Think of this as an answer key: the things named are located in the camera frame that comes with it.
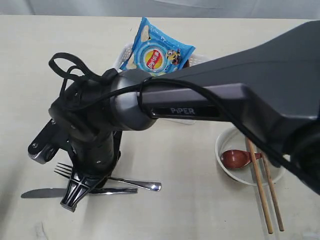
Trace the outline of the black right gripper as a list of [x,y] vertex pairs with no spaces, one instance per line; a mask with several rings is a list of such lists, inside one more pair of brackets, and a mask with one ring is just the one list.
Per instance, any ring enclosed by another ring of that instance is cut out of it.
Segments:
[[67,134],[72,170],[60,202],[63,208],[74,212],[79,201],[105,184],[119,160],[121,138],[121,131],[103,132],[92,141]]

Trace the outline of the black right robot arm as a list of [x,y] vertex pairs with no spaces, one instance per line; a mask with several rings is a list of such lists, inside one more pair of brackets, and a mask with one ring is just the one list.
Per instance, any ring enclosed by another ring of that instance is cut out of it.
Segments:
[[320,191],[320,23],[305,22],[238,53],[161,76],[140,69],[103,75],[59,52],[49,67],[61,86],[49,108],[68,135],[73,169],[61,205],[78,202],[107,178],[118,157],[114,135],[157,119],[232,123],[276,166]]

